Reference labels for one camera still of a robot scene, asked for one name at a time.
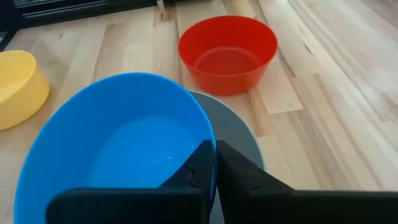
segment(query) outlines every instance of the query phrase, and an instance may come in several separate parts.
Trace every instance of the bowl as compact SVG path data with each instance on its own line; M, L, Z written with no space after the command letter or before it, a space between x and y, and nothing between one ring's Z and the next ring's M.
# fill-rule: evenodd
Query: bowl
M205 112L172 80L125 73L93 83L62 105L33 143L15 222L45 223L47 204L65 190L157 188L205 139L215 145Z
M216 95L237 95L259 82L277 52L277 39L258 20L218 16L186 30L178 52L200 88Z
M190 92L205 110L217 140L225 141L255 163L255 165L261 169L265 169L256 138L243 119L228 105L217 98L198 91L191 90ZM212 223L224 223L218 193L215 196L213 209L210 214L210 224Z
M0 53L0 130L35 114L50 87L32 54L12 50Z

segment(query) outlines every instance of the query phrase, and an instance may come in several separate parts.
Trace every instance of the wooden countertop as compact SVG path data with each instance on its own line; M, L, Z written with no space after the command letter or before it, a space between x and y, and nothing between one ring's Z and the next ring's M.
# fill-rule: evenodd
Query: wooden countertop
M12 223L30 145L60 105L91 82L146 71L197 90L178 37L212 16L269 24L279 51L247 94L219 97L255 133L268 172L297 189L398 190L398 2L213 0L20 30L7 50L36 57L50 98L28 121L0 131L0 221Z

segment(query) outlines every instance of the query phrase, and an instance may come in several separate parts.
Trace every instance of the bowl rim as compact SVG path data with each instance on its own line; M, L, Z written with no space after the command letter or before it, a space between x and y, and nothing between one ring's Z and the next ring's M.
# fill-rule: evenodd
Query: bowl rim
M28 76L24 79L23 83L21 86L19 86L18 88L16 88L11 94L5 96L4 98L0 98L0 104L4 103L8 100L10 100L15 94L17 94L18 92L20 92L21 89L23 89L23 87L26 85L26 83L32 78L36 68L37 68L37 61L36 58L29 52L26 52L24 50L8 50L5 52L0 52L0 54L21 54L21 55L26 55L27 58L29 60L31 60L33 62L33 66L32 66L32 70L29 71Z
M203 72L203 71L198 70L198 69L194 68L193 66L189 65L189 64L184 60L184 58L183 58L182 55L181 55L181 40L182 40L182 39L184 38L184 36L186 35L187 31L191 30L192 28L194 28L194 27L196 27L196 26L199 26L199 25L202 24L202 23L209 22L209 21L212 21L212 20L215 20L215 19L222 19L222 18L240 18L240 19L245 19L245 20L247 20L247 21L256 22L256 23L258 23L258 24L264 26L264 28L268 29L268 30L271 32L273 38L274 38L275 41L276 41L276 47L275 47L275 49L274 49L274 53L272 53L272 56L269 58L269 60L268 60L266 63L261 64L260 66L258 66L257 68L255 68L255 69L253 69L253 70L250 70L250 71L244 72L244 73L240 73L240 74L233 74L233 75L219 75L219 74L212 74L212 73L208 73L208 72ZM240 77L240 76L245 76L245 75L247 75L247 74L254 73L254 72L257 72L257 71L259 71L259 70L262 70L262 69L263 69L265 66L267 66L267 65L272 61L272 59L276 56L276 54L277 54L277 52L278 52L278 49L279 49L278 38L277 38L275 32L274 32L267 24L265 24L265 23L263 23L263 22L261 22L261 21L259 21L259 20L257 20L257 19L253 19L253 18L250 18L250 17L247 17L247 16L238 16L238 15L214 16L214 17L211 17L211 18L204 19L204 20L199 21L199 22L195 23L194 25L190 26L187 30L184 31L184 33L183 33L183 34L181 35L181 37L178 39L178 55L179 55L181 61L183 62L183 64L184 64L189 70L191 70L191 71L198 72L198 73L201 73L201 75L206 75L206 76L210 76L210 77L220 77L220 78Z

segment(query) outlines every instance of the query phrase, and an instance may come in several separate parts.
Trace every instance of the black object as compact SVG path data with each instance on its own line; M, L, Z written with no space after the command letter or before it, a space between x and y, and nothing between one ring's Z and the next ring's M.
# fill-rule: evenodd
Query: black object
M49 203L47 223L208 223L214 156L211 141L203 141L159 189L66 191Z
M159 189L80 189L55 197L47 223L208 223L214 150L204 141ZM398 221L398 193L294 190L217 141L225 223Z
M165 5L186 0L164 0ZM157 0L0 0L0 52L22 28L156 6Z
M218 192L225 223L390 223L398 193L294 190L218 141Z

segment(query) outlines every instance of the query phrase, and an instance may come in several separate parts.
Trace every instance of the red bowl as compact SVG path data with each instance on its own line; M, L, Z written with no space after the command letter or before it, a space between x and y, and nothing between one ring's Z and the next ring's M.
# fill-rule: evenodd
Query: red bowl
M237 95L259 82L277 52L277 39L255 19L218 16L185 31L178 52L200 88L216 95Z

